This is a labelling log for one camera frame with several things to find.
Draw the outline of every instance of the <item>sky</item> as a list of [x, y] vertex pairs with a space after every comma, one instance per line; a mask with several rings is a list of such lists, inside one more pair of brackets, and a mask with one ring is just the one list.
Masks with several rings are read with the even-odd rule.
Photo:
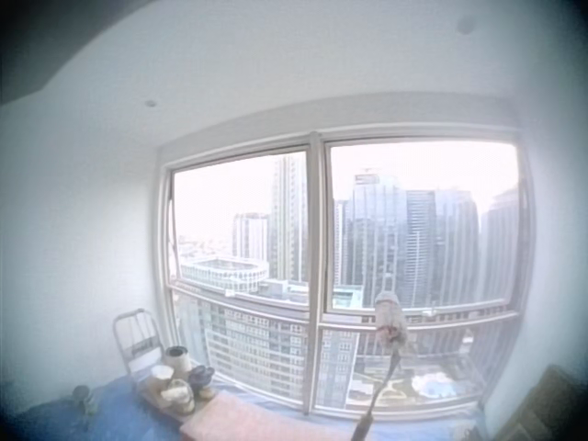
[[[297, 155], [304, 161], [305, 153]], [[405, 189], [471, 192], [480, 212], [518, 182], [513, 145], [486, 141], [408, 141], [341, 146], [331, 153], [335, 199], [349, 198], [367, 169], [394, 176]], [[229, 241], [239, 212], [269, 213], [276, 156], [201, 167], [175, 175], [178, 235]]]

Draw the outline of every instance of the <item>pink cushion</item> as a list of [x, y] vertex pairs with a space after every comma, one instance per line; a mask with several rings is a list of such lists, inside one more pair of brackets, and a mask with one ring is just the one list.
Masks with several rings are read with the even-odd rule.
[[180, 432], [185, 441], [349, 441], [352, 435], [270, 412], [224, 391]]

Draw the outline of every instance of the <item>white ceiling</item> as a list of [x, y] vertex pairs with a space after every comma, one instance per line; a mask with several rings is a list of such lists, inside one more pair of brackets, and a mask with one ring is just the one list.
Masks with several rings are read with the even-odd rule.
[[[156, 2], [93, 40], [41, 93], [60, 115], [154, 147], [329, 96], [509, 96], [536, 62], [543, 33], [493, 9], [471, 1]], [[469, 13], [478, 27], [464, 36], [456, 26]]]

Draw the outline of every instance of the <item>window frame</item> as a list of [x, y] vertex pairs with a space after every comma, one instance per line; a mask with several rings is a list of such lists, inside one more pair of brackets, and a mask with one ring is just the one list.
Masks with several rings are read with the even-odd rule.
[[[495, 310], [494, 307], [503, 307], [499, 313], [485, 315], [481, 318], [467, 319], [465, 321], [448, 321], [448, 322], [432, 322], [432, 323], [409, 323], [409, 329], [419, 330], [434, 330], [444, 328], [454, 328], [461, 326], [468, 326], [471, 324], [483, 322], [498, 322], [498, 321], [514, 321], [516, 327], [513, 334], [508, 339], [508, 348], [504, 351], [503, 356], [498, 361], [498, 368], [494, 371], [493, 379], [487, 381], [484, 392], [475, 402], [462, 402], [463, 400], [456, 400], [455, 402], [448, 402], [446, 405], [434, 404], [432, 406], [425, 406], [418, 410], [410, 411], [393, 411], [393, 412], [374, 412], [376, 416], [385, 420], [396, 420], [399, 418], [430, 418], [436, 416], [450, 415], [458, 409], [469, 409], [479, 402], [484, 403], [492, 389], [495, 386], [497, 379], [503, 372], [504, 365], [509, 359], [515, 340], [518, 334], [518, 327], [520, 326], [522, 312], [525, 309], [526, 298], [528, 293], [528, 286], [530, 276], [532, 274], [534, 244], [535, 244], [535, 207], [533, 198], [532, 181], [529, 172], [529, 164], [526, 159], [523, 144], [518, 139], [518, 131], [510, 127], [497, 127], [487, 125], [471, 125], [471, 124], [379, 124], [377, 126], [363, 126], [340, 128], [334, 130], [321, 130], [321, 132], [304, 132], [292, 136], [276, 137], [274, 139], [245, 142], [229, 147], [213, 149], [211, 151], [197, 153], [190, 155], [182, 160], [172, 161], [165, 164], [162, 168], [160, 178], [160, 199], [157, 207], [158, 223], [157, 223], [157, 247], [158, 255], [156, 256], [156, 265], [159, 272], [160, 289], [164, 294], [164, 329], [167, 331], [170, 341], [179, 344], [180, 335], [175, 322], [175, 306], [173, 297], [175, 295], [174, 287], [171, 280], [169, 280], [169, 262], [167, 259], [167, 220], [168, 210], [172, 201], [173, 212], [172, 222], [174, 223], [174, 237], [173, 244], [175, 248], [175, 261], [178, 266], [176, 273], [178, 278], [181, 277], [179, 268], [179, 259], [177, 255], [177, 236], [175, 234], [175, 203], [174, 203], [174, 175], [175, 173], [196, 169], [204, 166], [215, 164], [229, 163], [243, 159], [255, 158], [266, 154], [286, 154], [294, 152], [305, 152], [307, 159], [307, 189], [308, 194], [308, 229], [309, 229], [309, 243], [319, 243], [320, 246], [308, 247], [310, 268], [309, 273], [309, 317], [301, 320], [291, 319], [285, 317], [286, 322], [298, 322], [301, 326], [307, 326], [307, 354], [304, 362], [305, 380], [302, 384], [303, 389], [303, 403], [302, 411], [305, 414], [310, 412], [338, 417], [356, 417], [361, 414], [360, 411], [349, 411], [341, 409], [326, 408], [316, 403], [317, 383], [321, 365], [321, 351], [323, 332], [327, 330], [342, 331], [342, 332], [366, 332], [373, 331], [375, 326], [373, 324], [373, 310], [371, 311], [352, 311], [351, 313], [342, 313], [341, 310], [333, 310], [332, 307], [332, 291], [333, 291], [333, 260], [334, 260], [334, 228], [333, 228], [333, 211], [334, 204], [332, 198], [332, 181], [330, 181], [330, 148], [336, 145], [352, 145], [367, 144], [379, 142], [394, 142], [394, 141], [501, 141], [511, 143], [517, 150], [518, 168], [519, 168], [519, 196], [521, 203], [519, 204], [522, 216], [519, 217], [519, 232], [526, 228], [525, 246], [522, 246], [522, 235], [519, 233], [517, 242], [517, 276], [514, 283], [514, 291], [517, 290], [516, 301], [515, 295], [511, 296], [509, 305], [486, 305], [488, 311]], [[522, 254], [526, 255], [526, 261], [521, 262], [519, 257]], [[464, 305], [459, 305], [458, 309], [464, 311]], [[505, 311], [504, 307], [511, 307], [509, 311]], [[453, 307], [444, 307], [446, 312], [451, 312]], [[416, 309], [422, 315], [423, 310], [427, 308]], [[353, 315], [361, 318], [358, 323], [345, 323], [332, 320], [337, 316]], [[275, 318], [271, 314], [266, 316], [269, 319]], [[243, 384], [238, 380], [229, 379], [225, 376], [220, 378], [228, 380], [246, 390], [252, 390], [276, 401], [282, 401], [285, 404], [293, 405], [292, 400], [278, 397], [271, 392], [259, 390], [256, 387]], [[294, 406], [300, 408], [300, 404], [296, 403]]]
[[[326, 283], [326, 291], [323, 300], [323, 311], [325, 314], [332, 314], [333, 316], [336, 315], [351, 315], [351, 316], [364, 316], [364, 317], [373, 317], [374, 309], [373, 308], [365, 308], [365, 309], [343, 309], [343, 308], [335, 308], [333, 303], [333, 291], [334, 291], [334, 197], [333, 197], [333, 167], [331, 163], [331, 151], [333, 148], [337, 147], [350, 147], [356, 145], [375, 145], [375, 144], [393, 144], [393, 143], [410, 143], [410, 142], [431, 142], [431, 141], [481, 141], [481, 142], [504, 142], [512, 145], [516, 151], [516, 158], [517, 158], [517, 167], [518, 167], [518, 174], [519, 174], [519, 186], [518, 186], [518, 193], [519, 193], [519, 222], [518, 222], [518, 234], [517, 234], [517, 244], [516, 244], [516, 270], [515, 274], [518, 274], [521, 268], [524, 268], [525, 264], [522, 263], [521, 254], [525, 252], [522, 248], [524, 247], [523, 241], [525, 239], [525, 233], [530, 230], [530, 225], [527, 221], [530, 220], [529, 211], [531, 209], [528, 207], [529, 203], [529, 188], [528, 188], [528, 168], [527, 164], [523, 164], [526, 162], [526, 157], [522, 150], [521, 144], [515, 136], [509, 136], [507, 133], [497, 131], [493, 135], [486, 134], [482, 136], [480, 133], [474, 135], [476, 131], [473, 131], [471, 134], [468, 134], [468, 131], [464, 131], [464, 133], [460, 136], [453, 134], [453, 135], [437, 135], [437, 136], [378, 136], [378, 137], [364, 137], [358, 138], [353, 137], [350, 139], [341, 139], [340, 137], [335, 137], [333, 140], [329, 140], [329, 138], [325, 138], [322, 140], [322, 149], [323, 149], [323, 156], [325, 158], [325, 171], [324, 177], [325, 180], [325, 187], [327, 191], [326, 195], [326, 204], [327, 204], [327, 214], [326, 214], [326, 222], [327, 222], [327, 283]], [[436, 314], [446, 313], [450, 314], [453, 312], [463, 312], [463, 311], [484, 311], [488, 309], [492, 309], [494, 307], [505, 307], [507, 310], [512, 310], [514, 305], [521, 300], [525, 296], [525, 292], [520, 289], [516, 283], [513, 284], [512, 292], [506, 294], [504, 299], [497, 299], [497, 300], [486, 300], [481, 301], [478, 303], [467, 303], [467, 304], [459, 304], [459, 305], [448, 305], [448, 306], [435, 306], [435, 308], [404, 308], [402, 311], [405, 316], [412, 316], [412, 317], [422, 317], [424, 314], [428, 312], [436, 311]]]

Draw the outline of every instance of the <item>blue cloth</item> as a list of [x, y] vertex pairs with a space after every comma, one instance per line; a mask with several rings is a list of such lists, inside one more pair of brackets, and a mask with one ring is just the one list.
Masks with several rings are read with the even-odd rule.
[[[303, 415], [300, 410], [268, 401], [263, 397], [240, 390], [234, 386], [215, 381], [216, 390], [226, 390], [240, 399], [262, 406], [269, 411], [281, 413], [296, 420], [315, 424], [331, 425], [353, 434], [356, 422], [348, 419], [320, 415]], [[90, 416], [85, 427], [82, 412], [69, 400], [52, 401], [31, 408], [20, 414], [13, 422], [17, 435], [26, 440], [133, 440], [167, 441], [179, 440], [179, 423], [144, 402], [132, 388], [129, 378], [112, 381], [103, 388], [94, 390], [98, 402], [98, 413]], [[375, 422], [370, 435], [374, 441], [453, 441], [465, 426], [477, 425], [484, 435], [483, 415], [480, 412], [464, 413], [450, 419], [418, 422]]]

